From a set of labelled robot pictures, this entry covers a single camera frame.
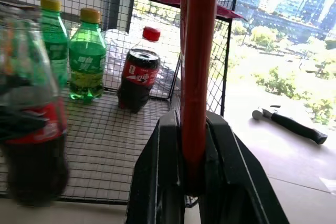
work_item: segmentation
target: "red bottle cap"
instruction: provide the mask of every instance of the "red bottle cap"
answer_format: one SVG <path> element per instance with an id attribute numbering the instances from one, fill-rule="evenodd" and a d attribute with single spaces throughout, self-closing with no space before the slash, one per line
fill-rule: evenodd
<path id="1" fill-rule="evenodd" d="M 161 32 L 155 28 L 145 26 L 143 29 L 142 37 L 149 41 L 158 41 L 160 38 Z"/>

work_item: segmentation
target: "coca-cola label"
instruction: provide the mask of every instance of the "coca-cola label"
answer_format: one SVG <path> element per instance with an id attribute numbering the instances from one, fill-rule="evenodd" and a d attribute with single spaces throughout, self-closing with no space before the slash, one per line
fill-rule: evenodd
<path id="1" fill-rule="evenodd" d="M 38 129 L 23 137 L 7 140 L 7 144 L 39 144 L 53 140 L 65 133 L 67 120 L 61 99 L 56 103 L 50 103 L 44 107 L 29 108 L 24 111 L 38 114 L 41 118 L 46 120 L 46 125 L 42 129 Z"/>
<path id="2" fill-rule="evenodd" d="M 122 76 L 127 80 L 143 86 L 151 86 L 155 83 L 159 69 L 141 68 L 126 61 Z"/>

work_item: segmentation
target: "bottle cap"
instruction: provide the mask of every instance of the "bottle cap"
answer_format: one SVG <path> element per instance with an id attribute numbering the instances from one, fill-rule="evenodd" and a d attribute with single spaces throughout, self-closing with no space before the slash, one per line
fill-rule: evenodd
<path id="1" fill-rule="evenodd" d="M 80 20 L 88 23 L 100 23 L 100 11 L 93 8 L 82 8 L 80 10 Z"/>
<path id="2" fill-rule="evenodd" d="M 155 28 L 145 26 L 143 29 L 142 37 L 149 41 L 158 41 L 160 38 L 161 32 Z"/>
<path id="3" fill-rule="evenodd" d="M 41 0 L 41 7 L 44 10 L 50 10 L 52 12 L 60 12 L 62 3 L 60 0 Z"/>

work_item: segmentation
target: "hammer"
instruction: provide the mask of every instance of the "hammer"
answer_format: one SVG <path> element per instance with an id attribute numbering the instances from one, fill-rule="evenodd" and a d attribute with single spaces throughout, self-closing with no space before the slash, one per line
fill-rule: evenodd
<path id="1" fill-rule="evenodd" d="M 279 107 L 280 107 L 279 105 L 271 106 L 271 108 L 279 108 Z M 312 139 L 317 144 L 323 144 L 328 137 L 327 135 L 315 129 L 306 127 L 298 123 L 292 118 L 288 118 L 286 116 L 278 114 L 277 111 L 270 112 L 269 110 L 264 109 L 262 107 L 259 107 L 258 109 L 253 110 L 252 117 L 255 120 L 260 120 L 262 117 L 268 118 L 276 122 L 277 124 L 280 124 L 281 126 L 285 127 L 286 129 L 290 130 L 291 132 L 294 132 L 300 136 Z"/>

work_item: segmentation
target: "hammer head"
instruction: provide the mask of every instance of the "hammer head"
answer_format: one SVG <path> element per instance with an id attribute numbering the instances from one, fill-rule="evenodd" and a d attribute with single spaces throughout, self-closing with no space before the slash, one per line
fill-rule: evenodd
<path id="1" fill-rule="evenodd" d="M 279 108 L 279 106 L 277 105 L 272 105 L 270 107 L 270 110 L 272 112 L 270 112 L 269 110 L 267 109 L 264 109 L 262 107 L 258 107 L 258 109 L 256 110 L 253 110 L 252 112 L 252 117 L 255 119 L 255 120 L 260 120 L 262 117 L 265 117 L 265 118 L 268 118 L 270 119 L 273 115 L 274 112 L 276 112 L 277 110 L 275 110 L 274 108 Z"/>
<path id="2" fill-rule="evenodd" d="M 259 108 L 256 109 L 256 110 L 253 110 L 253 112 L 252 112 L 252 117 L 253 117 L 255 120 L 260 120 L 263 116 L 264 116 L 264 113 L 263 113 L 261 107 L 259 107 Z"/>

